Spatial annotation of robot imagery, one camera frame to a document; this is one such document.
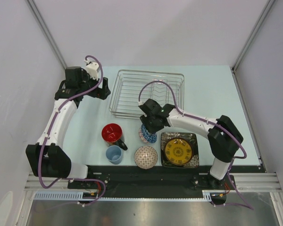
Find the blue patterned bowl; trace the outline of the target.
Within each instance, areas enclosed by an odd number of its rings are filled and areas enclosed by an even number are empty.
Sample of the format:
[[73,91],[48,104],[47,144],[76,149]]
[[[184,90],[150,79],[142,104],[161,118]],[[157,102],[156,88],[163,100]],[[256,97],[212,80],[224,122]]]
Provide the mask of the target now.
[[157,141],[157,134],[156,133],[149,133],[146,127],[142,124],[139,128],[139,137],[144,143],[153,144]]

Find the red and black mug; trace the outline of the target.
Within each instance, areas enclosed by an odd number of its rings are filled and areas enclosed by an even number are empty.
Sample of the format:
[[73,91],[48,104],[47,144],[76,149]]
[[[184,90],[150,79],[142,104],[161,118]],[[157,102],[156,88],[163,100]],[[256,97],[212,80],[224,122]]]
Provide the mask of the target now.
[[116,145],[124,151],[128,150],[128,147],[125,144],[123,130],[118,124],[110,123],[104,126],[101,131],[101,136],[109,146]]

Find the red patterned bowl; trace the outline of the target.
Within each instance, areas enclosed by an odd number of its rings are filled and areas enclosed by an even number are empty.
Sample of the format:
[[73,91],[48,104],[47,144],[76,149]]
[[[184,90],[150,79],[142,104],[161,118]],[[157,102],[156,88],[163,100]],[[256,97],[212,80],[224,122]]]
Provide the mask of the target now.
[[158,153],[151,146],[142,146],[134,153],[135,164],[144,170],[148,170],[156,165],[158,161]]

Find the yellow round plate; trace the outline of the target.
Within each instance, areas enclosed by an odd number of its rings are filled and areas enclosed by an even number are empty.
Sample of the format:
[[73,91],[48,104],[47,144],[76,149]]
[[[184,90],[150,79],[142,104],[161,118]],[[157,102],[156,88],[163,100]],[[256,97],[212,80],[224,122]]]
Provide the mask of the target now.
[[191,145],[184,139],[170,139],[164,149],[165,156],[174,165],[185,165],[193,156]]

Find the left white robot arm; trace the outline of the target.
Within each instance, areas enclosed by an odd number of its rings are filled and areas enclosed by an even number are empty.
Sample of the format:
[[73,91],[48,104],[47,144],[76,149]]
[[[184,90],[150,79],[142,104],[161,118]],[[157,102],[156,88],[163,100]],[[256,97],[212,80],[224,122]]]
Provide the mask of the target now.
[[33,174],[47,178],[78,178],[84,188],[94,185],[95,177],[88,167],[74,163],[63,151],[69,123],[85,95],[105,100],[111,91],[108,79],[99,78],[100,66],[91,62],[85,68],[65,69],[65,80],[55,93],[54,109],[48,124],[36,144],[28,145],[26,156]]

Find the metal wire dish rack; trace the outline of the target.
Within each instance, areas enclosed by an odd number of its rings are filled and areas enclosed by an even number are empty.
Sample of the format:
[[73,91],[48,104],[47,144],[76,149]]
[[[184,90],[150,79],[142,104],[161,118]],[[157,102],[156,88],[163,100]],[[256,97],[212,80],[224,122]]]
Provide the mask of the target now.
[[170,89],[162,82],[166,82],[173,90],[177,105],[184,107],[184,75],[181,73],[166,73],[142,70],[118,71],[114,84],[109,110],[115,117],[139,119],[142,111],[138,107],[138,97],[141,101],[153,99],[161,106],[174,104]]

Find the black floral square plate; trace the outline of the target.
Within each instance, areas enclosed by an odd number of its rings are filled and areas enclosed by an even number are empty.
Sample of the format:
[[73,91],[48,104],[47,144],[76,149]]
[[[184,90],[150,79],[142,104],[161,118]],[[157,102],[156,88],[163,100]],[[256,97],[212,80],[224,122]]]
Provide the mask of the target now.
[[[185,165],[174,165],[169,162],[165,156],[164,149],[166,143],[173,138],[181,138],[186,140],[192,147],[193,156],[192,159]],[[160,137],[160,151],[161,151],[161,164],[163,167],[168,168],[197,168],[200,164],[199,161],[199,151],[198,151],[198,141],[194,133],[186,132],[163,132]]]

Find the light blue cup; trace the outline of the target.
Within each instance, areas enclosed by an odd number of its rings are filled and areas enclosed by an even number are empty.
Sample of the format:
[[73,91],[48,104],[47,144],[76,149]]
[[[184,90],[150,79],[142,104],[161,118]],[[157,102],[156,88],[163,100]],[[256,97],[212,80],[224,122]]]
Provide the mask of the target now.
[[114,165],[120,164],[123,159],[122,149],[116,145],[110,146],[106,150],[106,158]]

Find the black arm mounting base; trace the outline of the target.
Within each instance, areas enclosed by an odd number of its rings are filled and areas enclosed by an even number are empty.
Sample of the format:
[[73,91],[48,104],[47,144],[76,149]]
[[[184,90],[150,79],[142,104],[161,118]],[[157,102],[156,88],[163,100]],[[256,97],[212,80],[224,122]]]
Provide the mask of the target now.
[[189,199],[200,198],[203,190],[216,192],[224,186],[210,185],[210,166],[168,168],[155,166],[89,166],[87,177],[105,183],[105,198]]

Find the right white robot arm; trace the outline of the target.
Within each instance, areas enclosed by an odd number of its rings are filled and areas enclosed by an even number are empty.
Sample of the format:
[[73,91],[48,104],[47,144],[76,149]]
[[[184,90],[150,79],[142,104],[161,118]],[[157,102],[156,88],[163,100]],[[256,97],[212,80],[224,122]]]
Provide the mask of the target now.
[[185,113],[176,105],[166,104],[161,107],[153,99],[148,99],[144,103],[139,101],[138,107],[143,111],[140,120],[151,134],[165,127],[174,127],[188,130],[208,140],[214,156],[208,184],[214,189],[219,189],[225,184],[225,175],[239,149],[243,152],[241,158],[246,158],[246,152],[241,145],[243,136],[232,120],[225,115],[217,119],[194,116]]

